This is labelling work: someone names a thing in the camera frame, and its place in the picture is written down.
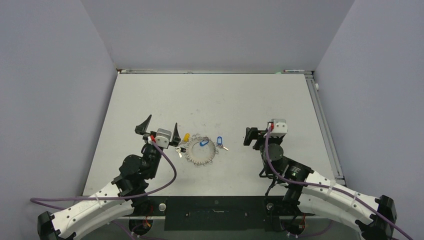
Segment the perforated metal keyring disc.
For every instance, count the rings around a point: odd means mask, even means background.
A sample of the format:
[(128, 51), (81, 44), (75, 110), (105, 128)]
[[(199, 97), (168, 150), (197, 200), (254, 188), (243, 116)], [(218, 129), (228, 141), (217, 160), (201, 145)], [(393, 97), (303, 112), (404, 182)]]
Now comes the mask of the perforated metal keyring disc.
[[(200, 146), (199, 143), (203, 140), (209, 140), (209, 143), (205, 146)], [(190, 135), (189, 141), (186, 143), (181, 141), (175, 151), (180, 158), (184, 158), (198, 167), (212, 164), (215, 156), (219, 154), (218, 147), (213, 140), (198, 133)]]

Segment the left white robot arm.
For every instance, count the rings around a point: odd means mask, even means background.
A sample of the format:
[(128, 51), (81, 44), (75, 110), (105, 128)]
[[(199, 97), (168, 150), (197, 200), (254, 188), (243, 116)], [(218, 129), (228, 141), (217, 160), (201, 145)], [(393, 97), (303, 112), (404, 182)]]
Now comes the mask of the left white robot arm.
[(99, 227), (120, 217), (143, 215), (149, 208), (149, 195), (170, 186), (174, 176), (163, 186), (147, 191), (149, 180), (156, 177), (161, 158), (170, 162), (164, 150), (181, 142), (178, 125), (173, 131), (159, 128), (148, 131), (151, 116), (134, 129), (145, 144), (141, 154), (130, 154), (119, 167), (119, 174), (91, 196), (75, 197), (76, 204), (56, 212), (43, 212), (37, 218), (41, 240), (80, 240)]

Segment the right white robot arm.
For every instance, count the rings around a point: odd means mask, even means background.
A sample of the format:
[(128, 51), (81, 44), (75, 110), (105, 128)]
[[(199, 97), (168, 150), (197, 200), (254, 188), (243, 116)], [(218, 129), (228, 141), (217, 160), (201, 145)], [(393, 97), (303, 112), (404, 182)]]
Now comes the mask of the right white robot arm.
[(344, 224), (364, 240), (390, 240), (397, 212), (394, 200), (362, 194), (331, 180), (313, 168), (284, 155), (281, 146), (288, 133), (282, 122), (268, 128), (246, 128), (243, 144), (260, 152), (263, 168), (260, 177), (283, 184), (286, 193), (282, 207), (289, 214), (318, 215)]

